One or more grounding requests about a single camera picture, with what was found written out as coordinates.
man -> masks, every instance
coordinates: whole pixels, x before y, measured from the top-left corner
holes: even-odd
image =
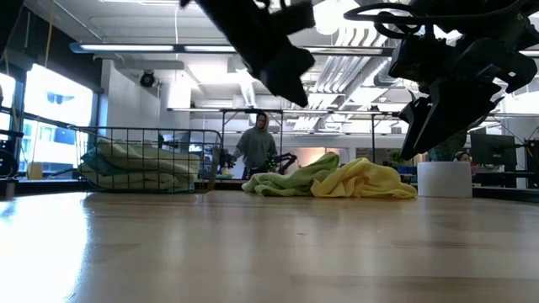
[[[277,156],[277,148],[273,136],[268,132],[268,116],[265,113],[256,115],[256,125],[243,133],[236,145],[234,158],[243,156],[243,179],[251,178],[255,173],[267,173],[265,163],[268,156]]]

computer monitor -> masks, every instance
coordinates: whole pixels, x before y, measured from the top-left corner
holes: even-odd
[[[516,144],[513,136],[471,134],[472,161],[483,165],[516,167]]]

window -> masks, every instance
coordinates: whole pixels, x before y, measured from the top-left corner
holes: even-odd
[[[46,68],[33,65],[27,74],[24,112],[69,125],[88,126],[93,92]],[[74,168],[78,163],[76,132],[59,125],[24,120],[19,171],[30,162],[43,166],[44,175]]]
[[[56,173],[78,165],[75,132],[33,120],[24,120],[24,137],[19,157],[19,171],[28,163],[39,162],[43,173]]]
[[[15,94],[15,79],[10,76],[0,74],[0,86],[3,91],[2,106],[10,108],[13,103],[13,95]]]
[[[0,130],[9,130],[9,125],[11,124],[11,116],[9,114],[0,114]],[[0,135],[0,140],[7,140],[6,135]]]
[[[42,66],[33,65],[26,80],[24,111],[68,124],[88,126],[93,93]]]

cloth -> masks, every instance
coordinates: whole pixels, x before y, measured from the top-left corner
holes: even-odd
[[[273,136],[266,130],[260,130],[256,126],[245,131],[236,145],[235,158],[243,156],[245,167],[262,167],[268,156],[277,156],[277,147]]]
[[[398,172],[391,167],[357,159],[338,168],[324,180],[314,180],[312,195],[318,198],[393,198],[412,199],[417,190],[401,183]]]
[[[169,173],[123,173],[102,175],[83,163],[79,172],[91,183],[102,189],[161,189],[169,192],[193,190],[192,183],[181,182]]]
[[[263,196],[315,196],[411,199],[417,190],[400,182],[398,172],[357,159],[338,168],[339,155],[328,152],[289,175],[255,174],[242,188]]]
[[[101,139],[82,156],[80,173],[106,189],[172,189],[194,187],[200,158],[152,145]]]
[[[263,196],[312,196],[311,187],[314,180],[323,181],[338,165],[339,155],[328,152],[315,163],[285,176],[277,173],[256,173],[242,185],[242,189]]]

wall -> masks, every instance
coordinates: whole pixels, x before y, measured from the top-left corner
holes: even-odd
[[[106,114],[106,125],[157,128],[161,101],[119,72],[112,61],[104,61],[103,70],[102,87],[106,102],[101,104],[100,112]],[[105,119],[101,117],[101,125],[104,122]],[[116,130],[112,131],[112,137],[123,140],[128,138],[130,141],[140,141],[144,137],[145,140],[156,141],[157,132],[145,131],[143,135],[140,130],[130,130],[129,133],[126,130]]]
[[[159,90],[159,98],[161,99],[161,107],[159,109],[159,127],[188,129],[189,128],[189,113],[168,111],[168,105],[179,96],[174,93],[173,87],[170,84],[163,84]]]

